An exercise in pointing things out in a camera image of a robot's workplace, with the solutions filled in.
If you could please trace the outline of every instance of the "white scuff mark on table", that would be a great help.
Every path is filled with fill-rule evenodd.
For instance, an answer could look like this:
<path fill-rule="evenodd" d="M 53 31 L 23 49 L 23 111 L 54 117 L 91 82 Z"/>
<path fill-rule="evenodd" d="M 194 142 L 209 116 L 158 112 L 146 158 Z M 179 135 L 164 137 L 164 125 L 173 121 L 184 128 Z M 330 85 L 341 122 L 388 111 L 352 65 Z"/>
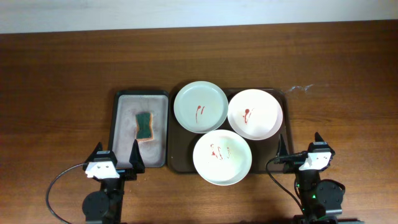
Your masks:
<path fill-rule="evenodd" d="M 285 93 L 290 93 L 291 91 L 293 91 L 293 90 L 296 90 L 296 89 L 298 89 L 298 90 L 303 90 L 304 92 L 307 92 L 307 90 L 309 90 L 310 88 L 311 88 L 311 86 L 313 86 L 314 84 L 311 84 L 311 85 L 307 85 L 307 86 L 305 86 L 305 87 L 302 87 L 302 86 L 293 86 L 292 88 L 290 88 L 289 90 L 287 90 Z"/>

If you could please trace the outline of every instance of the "cable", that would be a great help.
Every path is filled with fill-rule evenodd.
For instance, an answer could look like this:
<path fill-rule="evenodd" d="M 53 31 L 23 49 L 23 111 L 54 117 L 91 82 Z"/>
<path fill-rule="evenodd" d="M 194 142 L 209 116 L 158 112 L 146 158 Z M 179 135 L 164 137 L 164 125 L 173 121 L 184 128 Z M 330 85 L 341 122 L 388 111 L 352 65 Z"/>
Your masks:
<path fill-rule="evenodd" d="M 286 188 L 284 188 L 284 186 L 282 186 L 277 180 L 275 180 L 275 178 L 272 176 L 272 174 L 269 172 L 268 170 L 268 164 L 276 159 L 285 159 L 285 158 L 289 158 L 289 157 L 295 157 L 295 156 L 301 156 L 301 154 L 293 154 L 293 155 L 289 155 L 289 156 L 279 156 L 279 157 L 275 157 L 270 159 L 267 164 L 266 164 L 266 171 L 269 175 L 269 177 L 275 182 L 276 185 L 278 185 L 282 190 L 284 190 L 286 193 L 288 193 L 297 203 L 297 205 L 300 207 L 300 211 L 303 212 L 303 208 L 300 204 L 300 202 L 297 200 L 296 197 L 294 197 L 294 195 L 292 193 L 290 193 Z"/>
<path fill-rule="evenodd" d="M 299 192 L 297 191 L 297 179 L 294 179 L 294 192 L 296 192 L 296 196 L 297 196 L 298 198 L 300 198 L 300 194 L 299 194 Z"/>
<path fill-rule="evenodd" d="M 52 210 L 51 205 L 50 205 L 50 202 L 49 202 L 50 190 L 51 190 L 53 184 L 54 184 L 61 176 L 63 176 L 64 174 L 66 174 L 66 173 L 69 172 L 70 170 L 72 170 L 72 169 L 74 169 L 74 168 L 76 168 L 76 167 L 83 166 L 83 165 L 85 165 L 85 164 L 86 164 L 86 163 L 81 163 L 81 164 L 74 165 L 73 167 L 71 167 L 71 168 L 69 168 L 69 169 L 63 171 L 62 173 L 60 173 L 53 181 L 51 181 L 51 184 L 50 184 L 49 188 L 47 189 L 47 192 L 45 193 L 45 203 L 47 204 L 47 208 L 50 210 L 50 212 L 51 212 L 51 214 L 52 214 L 53 216 L 55 216 L 56 218 L 58 218 L 58 219 L 59 219 L 61 222 L 63 222 L 63 223 L 71 224 L 70 222 L 68 222 L 68 221 L 64 220 L 63 218 L 59 217 L 59 216 L 55 213 L 55 211 Z"/>

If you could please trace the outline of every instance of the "round plate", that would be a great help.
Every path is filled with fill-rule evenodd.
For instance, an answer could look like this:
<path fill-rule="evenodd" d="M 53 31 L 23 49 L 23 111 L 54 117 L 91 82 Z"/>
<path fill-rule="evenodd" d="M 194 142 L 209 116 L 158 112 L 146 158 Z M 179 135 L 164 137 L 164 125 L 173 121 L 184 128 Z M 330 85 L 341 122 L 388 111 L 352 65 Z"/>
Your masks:
<path fill-rule="evenodd" d="M 174 114 L 188 131 L 207 133 L 224 123 L 228 99 L 218 86 L 210 82 L 193 82 L 184 86 L 175 97 Z"/>
<path fill-rule="evenodd" d="M 231 185 L 242 180 L 251 167 L 251 151 L 238 134 L 215 130 L 202 136 L 193 150 L 198 173 L 216 185 Z"/>
<path fill-rule="evenodd" d="M 229 124 L 244 138 L 267 139 L 278 132 L 282 120 L 280 104 L 265 91 L 244 90 L 229 102 Z"/>

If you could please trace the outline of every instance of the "sponge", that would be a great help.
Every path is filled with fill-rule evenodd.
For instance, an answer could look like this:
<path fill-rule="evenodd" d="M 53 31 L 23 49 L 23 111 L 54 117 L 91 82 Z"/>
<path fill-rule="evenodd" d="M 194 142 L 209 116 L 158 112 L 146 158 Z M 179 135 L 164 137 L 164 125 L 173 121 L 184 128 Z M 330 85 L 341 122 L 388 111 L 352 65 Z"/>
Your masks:
<path fill-rule="evenodd" d="M 152 140 L 152 114 L 151 113 L 141 113 L 136 114 L 137 121 L 137 136 L 138 141 L 148 141 Z"/>

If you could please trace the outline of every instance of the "brown tabletop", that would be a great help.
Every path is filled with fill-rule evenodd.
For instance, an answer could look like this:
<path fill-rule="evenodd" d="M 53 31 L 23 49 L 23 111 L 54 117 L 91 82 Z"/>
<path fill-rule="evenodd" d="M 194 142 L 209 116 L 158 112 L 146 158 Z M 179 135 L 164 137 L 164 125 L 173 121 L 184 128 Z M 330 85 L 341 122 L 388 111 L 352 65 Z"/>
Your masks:
<path fill-rule="evenodd" d="M 346 186 L 343 215 L 398 220 L 398 21 L 0 35 L 0 223 L 56 223 L 45 191 L 107 148 L 113 96 L 194 80 L 285 92 L 294 148 L 318 131 L 336 151 L 321 174 Z M 276 175 L 293 191 L 294 176 Z M 73 170 L 50 203 L 83 223 L 99 183 Z M 229 187 L 166 166 L 125 186 L 127 223 L 238 223 L 300 210 L 267 175 Z"/>

